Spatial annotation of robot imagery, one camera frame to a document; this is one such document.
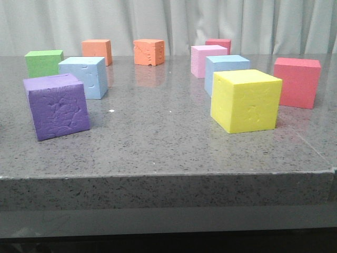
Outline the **green foam block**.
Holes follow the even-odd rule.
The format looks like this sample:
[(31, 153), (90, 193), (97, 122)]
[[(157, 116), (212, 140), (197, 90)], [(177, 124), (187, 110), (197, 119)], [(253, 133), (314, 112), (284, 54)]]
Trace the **green foam block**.
[(63, 60), (63, 50), (30, 51), (25, 55), (28, 77), (57, 75)]

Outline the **light blue foam block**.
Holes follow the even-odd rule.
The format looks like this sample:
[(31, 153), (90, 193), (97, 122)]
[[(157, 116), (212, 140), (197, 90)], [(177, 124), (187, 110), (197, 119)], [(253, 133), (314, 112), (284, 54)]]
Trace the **light blue foam block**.
[(71, 73), (83, 82), (86, 99), (101, 99), (108, 90), (104, 57), (69, 57), (58, 67), (60, 74)]

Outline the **pink foam block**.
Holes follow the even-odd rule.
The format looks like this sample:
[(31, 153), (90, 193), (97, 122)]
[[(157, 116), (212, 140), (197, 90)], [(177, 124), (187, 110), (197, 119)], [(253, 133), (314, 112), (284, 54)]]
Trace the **pink foam block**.
[(207, 56), (227, 55), (227, 48), (220, 45), (199, 45), (191, 47), (191, 73), (196, 78), (205, 78)]

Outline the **smooth orange foam block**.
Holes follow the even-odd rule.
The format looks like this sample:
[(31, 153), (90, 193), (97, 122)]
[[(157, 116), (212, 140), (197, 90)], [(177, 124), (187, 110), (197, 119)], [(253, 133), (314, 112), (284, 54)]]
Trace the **smooth orange foam block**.
[(105, 58), (105, 65), (112, 64), (112, 47), (108, 39), (84, 40), (82, 44), (82, 56), (100, 56)]

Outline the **dented orange foam block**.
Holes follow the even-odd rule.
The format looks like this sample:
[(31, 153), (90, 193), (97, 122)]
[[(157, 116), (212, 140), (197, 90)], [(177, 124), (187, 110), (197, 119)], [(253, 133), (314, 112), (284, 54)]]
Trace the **dented orange foam block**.
[(165, 42), (156, 39), (134, 40), (134, 63), (157, 66), (165, 61)]

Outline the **small far red block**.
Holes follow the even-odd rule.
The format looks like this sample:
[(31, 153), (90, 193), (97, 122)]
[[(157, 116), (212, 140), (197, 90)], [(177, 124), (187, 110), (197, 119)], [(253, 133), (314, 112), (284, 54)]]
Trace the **small far red block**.
[(231, 39), (226, 38), (210, 38), (206, 40), (205, 45), (219, 45), (227, 49), (227, 55), (231, 54)]

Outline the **yellow foam block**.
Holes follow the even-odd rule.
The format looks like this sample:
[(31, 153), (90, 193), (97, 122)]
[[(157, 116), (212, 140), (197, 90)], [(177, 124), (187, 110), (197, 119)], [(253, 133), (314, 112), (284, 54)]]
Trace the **yellow foam block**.
[(227, 133), (275, 129), (282, 84), (254, 69), (214, 72), (211, 117)]

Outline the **grey curtain backdrop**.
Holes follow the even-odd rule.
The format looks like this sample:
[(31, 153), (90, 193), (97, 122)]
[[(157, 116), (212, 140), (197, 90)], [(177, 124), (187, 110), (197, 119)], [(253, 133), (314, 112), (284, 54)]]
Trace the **grey curtain backdrop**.
[(168, 55), (229, 38), (235, 54), (336, 52), (336, 1), (1, 1), (1, 55), (61, 49), (80, 55), (86, 39), (162, 39)]

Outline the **purple foam block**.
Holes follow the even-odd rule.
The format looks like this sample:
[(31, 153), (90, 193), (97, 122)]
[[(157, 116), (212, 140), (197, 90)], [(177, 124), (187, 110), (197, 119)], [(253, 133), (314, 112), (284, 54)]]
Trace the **purple foam block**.
[(23, 80), (39, 141), (91, 128), (84, 84), (70, 73)]

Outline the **large red foam block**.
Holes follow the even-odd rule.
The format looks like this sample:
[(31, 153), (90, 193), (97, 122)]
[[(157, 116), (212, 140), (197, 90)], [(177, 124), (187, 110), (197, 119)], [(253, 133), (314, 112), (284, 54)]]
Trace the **large red foam block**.
[(277, 58), (273, 75), (283, 80), (280, 105), (312, 109), (320, 74), (318, 60)]

